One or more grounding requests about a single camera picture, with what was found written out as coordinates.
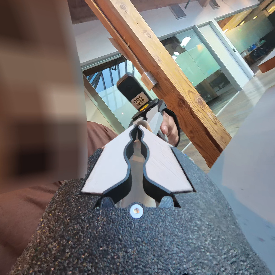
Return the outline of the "holographic sticker sheet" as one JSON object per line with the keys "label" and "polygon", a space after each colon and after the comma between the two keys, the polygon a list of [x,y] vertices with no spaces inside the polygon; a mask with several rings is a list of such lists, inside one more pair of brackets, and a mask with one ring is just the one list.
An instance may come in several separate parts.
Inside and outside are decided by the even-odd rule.
{"label": "holographic sticker sheet", "polygon": [[130,193],[122,199],[117,206],[126,208],[134,202],[140,202],[146,207],[156,207],[156,201],[148,196],[143,189],[143,164],[145,158],[141,153],[141,142],[136,133],[136,140],[133,143],[134,153],[130,158],[131,174],[132,174],[132,187]]}

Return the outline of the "wooden post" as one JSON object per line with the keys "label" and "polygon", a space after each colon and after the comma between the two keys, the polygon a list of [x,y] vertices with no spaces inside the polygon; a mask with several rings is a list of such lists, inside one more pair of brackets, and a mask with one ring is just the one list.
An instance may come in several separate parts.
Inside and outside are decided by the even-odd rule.
{"label": "wooden post", "polygon": [[85,2],[139,73],[152,73],[154,93],[211,168],[232,138],[131,1]]}

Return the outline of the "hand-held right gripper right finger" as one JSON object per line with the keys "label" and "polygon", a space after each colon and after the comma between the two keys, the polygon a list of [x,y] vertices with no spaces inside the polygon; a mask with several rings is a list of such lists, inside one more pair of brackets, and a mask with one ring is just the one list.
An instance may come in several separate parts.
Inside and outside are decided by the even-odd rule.
{"label": "hand-held right gripper right finger", "polygon": [[168,194],[192,192],[193,188],[180,166],[172,146],[154,135],[144,126],[138,126],[141,153],[145,158],[143,175],[145,189],[157,194],[163,190]]}

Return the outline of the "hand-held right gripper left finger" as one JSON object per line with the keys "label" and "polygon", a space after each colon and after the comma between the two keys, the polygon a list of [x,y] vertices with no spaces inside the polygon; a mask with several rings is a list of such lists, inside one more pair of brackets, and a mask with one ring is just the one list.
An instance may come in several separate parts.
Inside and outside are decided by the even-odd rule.
{"label": "hand-held right gripper left finger", "polygon": [[133,142],[137,126],[132,125],[107,143],[91,169],[82,193],[99,196],[126,196],[131,190]]}

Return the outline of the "grey socket box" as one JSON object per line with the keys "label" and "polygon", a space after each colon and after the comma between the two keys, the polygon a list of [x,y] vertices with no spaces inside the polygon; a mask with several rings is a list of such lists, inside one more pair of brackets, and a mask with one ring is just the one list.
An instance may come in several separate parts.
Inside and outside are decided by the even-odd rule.
{"label": "grey socket box", "polygon": [[143,72],[141,76],[141,81],[146,86],[146,88],[150,91],[153,89],[153,87],[157,84],[156,79],[152,75],[151,72]]}

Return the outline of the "neighbouring grey table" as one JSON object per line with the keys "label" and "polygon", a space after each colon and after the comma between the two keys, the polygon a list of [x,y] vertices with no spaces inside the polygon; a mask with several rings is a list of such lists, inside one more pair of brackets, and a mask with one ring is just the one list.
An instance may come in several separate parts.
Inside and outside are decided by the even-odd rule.
{"label": "neighbouring grey table", "polygon": [[275,68],[275,49],[259,63],[258,68],[262,73],[266,73]]}

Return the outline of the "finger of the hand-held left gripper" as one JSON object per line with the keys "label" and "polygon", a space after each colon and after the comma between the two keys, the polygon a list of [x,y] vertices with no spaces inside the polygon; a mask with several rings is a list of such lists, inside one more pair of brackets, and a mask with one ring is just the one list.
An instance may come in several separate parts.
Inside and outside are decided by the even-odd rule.
{"label": "finger of the hand-held left gripper", "polygon": [[158,134],[162,122],[163,115],[161,112],[148,112],[148,124],[155,135]]}

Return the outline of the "person's left hand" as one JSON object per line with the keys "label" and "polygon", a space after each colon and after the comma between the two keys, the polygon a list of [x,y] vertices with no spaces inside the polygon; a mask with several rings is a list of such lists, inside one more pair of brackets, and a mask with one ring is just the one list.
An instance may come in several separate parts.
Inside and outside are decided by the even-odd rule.
{"label": "person's left hand", "polygon": [[172,146],[177,145],[179,141],[177,126],[173,117],[168,115],[166,112],[163,112],[163,121],[160,130],[167,136],[169,144]]}

